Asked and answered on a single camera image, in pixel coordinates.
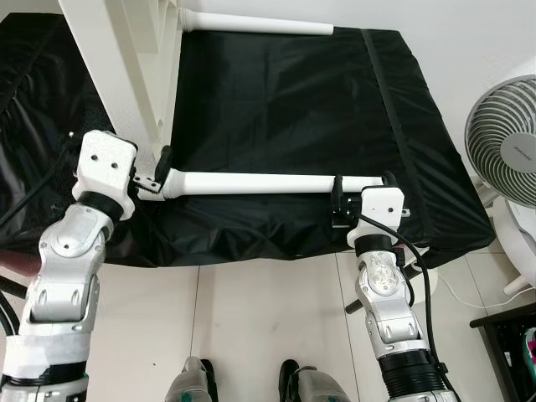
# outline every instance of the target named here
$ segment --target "black wire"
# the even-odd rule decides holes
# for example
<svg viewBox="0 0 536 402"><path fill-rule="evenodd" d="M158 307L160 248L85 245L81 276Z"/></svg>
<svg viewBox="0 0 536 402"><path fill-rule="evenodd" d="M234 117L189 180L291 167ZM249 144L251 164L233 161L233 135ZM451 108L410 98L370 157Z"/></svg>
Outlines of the black wire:
<svg viewBox="0 0 536 402"><path fill-rule="evenodd" d="M41 178L35 187L33 187L15 206L13 206L5 215L0 219L0 229L3 228L13 217L29 203L32 198L34 198L39 191L41 191L44 186L46 186L52 177L54 176L55 171L63 162L64 156L67 154L69 147L64 146L61 150L61 153L58 156L58 159L54 163L53 167Z"/></svg>
<svg viewBox="0 0 536 402"><path fill-rule="evenodd" d="M3 331L6 333L7 337L14 335L8 316L2 308L0 308L0 323L2 324Z"/></svg>
<svg viewBox="0 0 536 402"><path fill-rule="evenodd" d="M408 286L408 290L410 291L410 302L408 303L410 307L413 306L413 303L415 303L415 293L413 292L413 285L411 285L411 281L408 278L408 276L405 273L404 267L400 267L400 272L402 272L402 276L405 279L405 284Z"/></svg>
<svg viewBox="0 0 536 402"><path fill-rule="evenodd" d="M0 307L2 307L2 310L8 315L8 320L11 322L11 326L13 327L13 333L17 335L18 328L20 327L20 322L18 321L17 314L13 310L13 307L11 307L11 304L9 304L8 299L3 295L1 291L0 291Z"/></svg>
<svg viewBox="0 0 536 402"><path fill-rule="evenodd" d="M425 259L422 258L422 255L420 255L419 251L415 248L414 245L411 244L409 240L407 240L402 234L396 232L395 230L392 230L391 228L385 226L384 224L381 224L380 222L376 222L374 219L369 218L368 216L358 214L358 218L364 220L365 222L371 224L372 226L376 226L379 229L382 229L383 231L387 232L388 234L396 237L401 243L403 243L410 251L413 253L415 258L417 259L417 263L419 264L420 268L422 269L422 276L425 281L425 309L426 309L426 331L428 332L428 344L430 344L430 352L437 364L440 363L439 357L437 356L437 350L436 350L436 341L434 339L434 329L432 327L432 306L431 306L431 290L430 290L430 277L428 276L428 267L426 266ZM452 391L452 393L456 396L456 399L458 402L461 402L460 396L458 393L454 390L454 387L452 386L449 379L446 377L445 372L440 372L441 379L443 380L443 383L445 386Z"/></svg>
<svg viewBox="0 0 536 402"><path fill-rule="evenodd" d="M28 288L4 276L0 276L0 291L5 291L7 294L25 299Z"/></svg>

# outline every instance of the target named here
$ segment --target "foot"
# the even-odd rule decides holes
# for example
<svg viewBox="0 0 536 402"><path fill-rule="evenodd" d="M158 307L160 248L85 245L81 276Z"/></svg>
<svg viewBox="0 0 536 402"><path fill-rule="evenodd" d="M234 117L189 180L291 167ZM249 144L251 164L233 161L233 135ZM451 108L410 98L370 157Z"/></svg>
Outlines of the foot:
<svg viewBox="0 0 536 402"><path fill-rule="evenodd" d="M210 360L206 358L201 359L201 363L207 370L207 380L209 381L209 395L212 402L218 402L218 388L216 386L216 376L214 375L214 366Z"/></svg>
<svg viewBox="0 0 536 402"><path fill-rule="evenodd" d="M279 372L279 401L286 402L286 391L288 389L288 383L291 379L291 376L300 368L300 365L296 360L286 360L281 365L281 370Z"/></svg>

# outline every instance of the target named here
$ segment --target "grout line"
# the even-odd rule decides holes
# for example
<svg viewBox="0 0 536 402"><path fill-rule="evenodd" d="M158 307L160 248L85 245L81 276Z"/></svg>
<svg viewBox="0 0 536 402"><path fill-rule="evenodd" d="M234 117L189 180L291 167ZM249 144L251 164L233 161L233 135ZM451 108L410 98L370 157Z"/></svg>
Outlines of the grout line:
<svg viewBox="0 0 536 402"><path fill-rule="evenodd" d="M358 373L355 370L355 361L353 360L352 340L350 339L350 327L348 326L348 317L347 317L346 311L344 310L343 284L341 282L341 272L338 269L337 254L334 254L334 256L335 256L335 265L337 266L338 285L340 286L340 289L341 289L341 300L343 301L344 321L346 322L346 331L348 332L348 344L350 345L350 355L352 356L353 377L355 378L355 388L358 391L358 401L360 401L361 397L359 396Z"/></svg>
<svg viewBox="0 0 536 402"><path fill-rule="evenodd" d="M480 302L482 303L482 306L486 306L484 303L484 299L482 299L482 295L480 294L480 289L478 288L477 280L475 279L475 276L472 274L471 264L469 264L469 260L467 259L466 255L463 256L463 258L466 259L467 266L469 267L469 273L471 274L472 281L475 283L475 287L477 289L478 297L480 297ZM486 312L486 315L489 317L489 314L487 313L487 309L485 308L484 311Z"/></svg>
<svg viewBox="0 0 536 402"><path fill-rule="evenodd" d="M192 337L190 338L190 357L192 357L193 350L193 331L195 329L195 312L198 309L198 292L199 292L199 273L201 271L201 265L198 265L198 282L195 286L195 302L193 303L193 322L192 322Z"/></svg>

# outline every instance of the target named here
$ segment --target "black fabric cover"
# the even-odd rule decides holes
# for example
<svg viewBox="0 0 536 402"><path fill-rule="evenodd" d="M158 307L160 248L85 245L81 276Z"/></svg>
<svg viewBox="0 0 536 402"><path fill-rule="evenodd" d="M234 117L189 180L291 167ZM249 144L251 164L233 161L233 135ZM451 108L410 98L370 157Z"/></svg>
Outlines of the black fabric cover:
<svg viewBox="0 0 536 402"><path fill-rule="evenodd" d="M0 214L52 166L68 131L111 130L63 17L0 24ZM434 267L488 245L492 227L398 32L332 37L195 32L183 36L173 167L185 171L381 175L411 217L400 232ZM76 155L0 230L0 249L37 253L72 202ZM346 250L328 194L190 196L137 201L109 262L197 265L291 260Z"/></svg>

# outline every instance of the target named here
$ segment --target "fan grille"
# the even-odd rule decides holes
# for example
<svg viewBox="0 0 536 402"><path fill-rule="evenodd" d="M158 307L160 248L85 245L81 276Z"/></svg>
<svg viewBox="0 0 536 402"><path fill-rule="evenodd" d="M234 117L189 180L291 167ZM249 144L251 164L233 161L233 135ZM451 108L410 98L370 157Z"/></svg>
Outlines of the fan grille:
<svg viewBox="0 0 536 402"><path fill-rule="evenodd" d="M473 108L466 126L467 154L478 174L505 198L533 207L536 159L532 156L536 147L532 149L533 142L529 141L525 150L529 155L521 152L528 172L512 168L501 151L503 142L512 135L536 141L536 75L507 81L486 93Z"/></svg>

